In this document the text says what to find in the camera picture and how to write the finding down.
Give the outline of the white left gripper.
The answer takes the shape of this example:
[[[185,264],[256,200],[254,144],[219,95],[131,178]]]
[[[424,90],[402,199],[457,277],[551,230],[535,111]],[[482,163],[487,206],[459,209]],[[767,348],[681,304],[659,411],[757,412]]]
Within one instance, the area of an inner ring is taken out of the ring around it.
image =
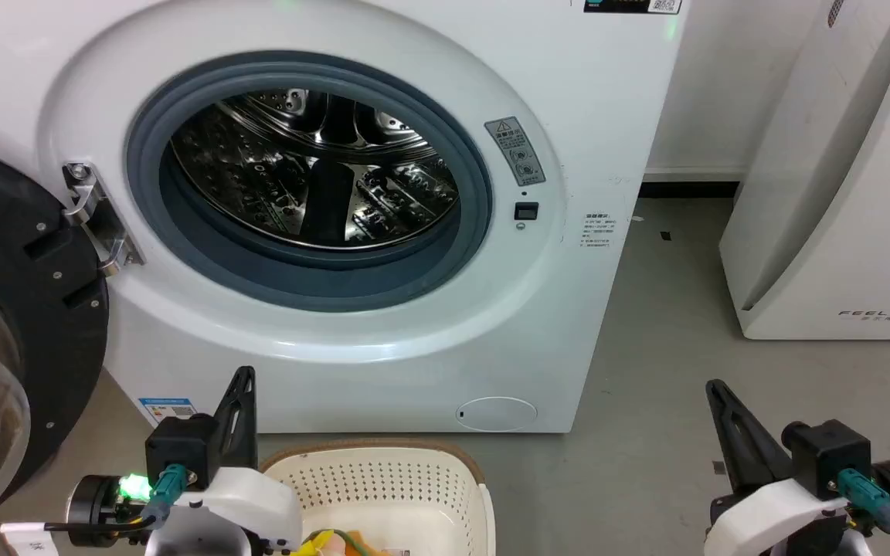
[[[256,371],[236,369],[215,413],[219,464],[205,490],[183,493],[146,544],[148,555],[283,555],[304,540],[292,488],[258,470]]]

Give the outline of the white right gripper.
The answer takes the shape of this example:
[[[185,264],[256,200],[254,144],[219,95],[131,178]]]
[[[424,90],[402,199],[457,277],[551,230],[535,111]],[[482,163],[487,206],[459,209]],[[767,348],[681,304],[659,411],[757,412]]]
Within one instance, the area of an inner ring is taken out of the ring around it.
[[[759,555],[823,511],[848,505],[844,497],[821,500],[801,483],[784,481],[793,474],[791,458],[762,423],[723,380],[707,381],[705,391],[732,493],[747,497],[717,518],[704,555]]]

